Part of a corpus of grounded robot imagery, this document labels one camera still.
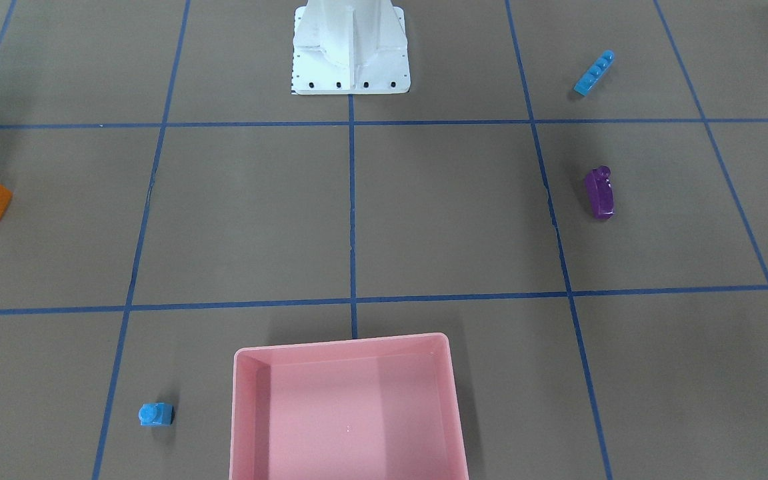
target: purple toy brick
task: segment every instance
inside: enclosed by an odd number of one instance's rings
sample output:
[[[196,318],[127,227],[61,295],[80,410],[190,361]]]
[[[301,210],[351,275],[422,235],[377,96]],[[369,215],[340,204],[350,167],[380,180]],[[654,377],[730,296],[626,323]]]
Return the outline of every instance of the purple toy brick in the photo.
[[[596,219],[605,221],[615,214],[612,200],[612,183],[609,182],[609,167],[600,166],[585,176],[585,191],[589,194],[591,213]]]

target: gray floor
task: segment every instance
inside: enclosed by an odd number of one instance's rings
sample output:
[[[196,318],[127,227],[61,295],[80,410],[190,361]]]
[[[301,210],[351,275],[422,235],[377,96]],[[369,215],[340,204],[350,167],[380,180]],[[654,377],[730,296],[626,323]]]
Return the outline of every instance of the gray floor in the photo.
[[[768,0],[400,0],[353,99],[301,3],[0,0],[0,478],[226,478],[235,350],[442,331],[473,480],[768,479]]]

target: plastic container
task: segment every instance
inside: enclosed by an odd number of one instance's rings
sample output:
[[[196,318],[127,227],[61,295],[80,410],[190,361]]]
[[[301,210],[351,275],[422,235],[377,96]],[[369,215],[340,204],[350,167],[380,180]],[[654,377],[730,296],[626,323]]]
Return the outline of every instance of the plastic container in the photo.
[[[440,333],[235,354],[231,480],[467,480]]]

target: blue stud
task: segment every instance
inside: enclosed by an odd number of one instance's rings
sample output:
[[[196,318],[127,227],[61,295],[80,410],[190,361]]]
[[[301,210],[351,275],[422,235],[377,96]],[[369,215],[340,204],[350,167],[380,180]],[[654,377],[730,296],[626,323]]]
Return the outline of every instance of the blue stud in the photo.
[[[173,405],[170,403],[146,403],[138,411],[141,426],[159,427],[171,424]]]
[[[606,70],[609,70],[613,60],[615,60],[614,52],[603,52],[603,55],[600,55],[600,58],[594,62],[594,65],[592,65],[589,70],[585,72],[585,75],[579,79],[579,82],[573,86],[573,90],[583,97],[588,95],[591,88],[597,84],[597,80],[600,80],[603,74],[606,73]]]

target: blue lego brick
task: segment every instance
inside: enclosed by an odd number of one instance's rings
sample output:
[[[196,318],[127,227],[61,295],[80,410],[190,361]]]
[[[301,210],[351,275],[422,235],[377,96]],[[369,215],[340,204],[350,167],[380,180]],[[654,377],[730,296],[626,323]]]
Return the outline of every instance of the blue lego brick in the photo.
[[[603,74],[606,73],[606,70],[609,70],[613,60],[615,60],[615,52],[603,52],[603,55],[600,55],[600,58],[583,75],[583,78],[579,79],[579,82],[573,86],[573,90],[583,97],[588,95],[591,88],[597,84],[597,80],[600,80]]]
[[[173,419],[173,405],[170,403],[146,403],[138,411],[141,426],[168,426]]]

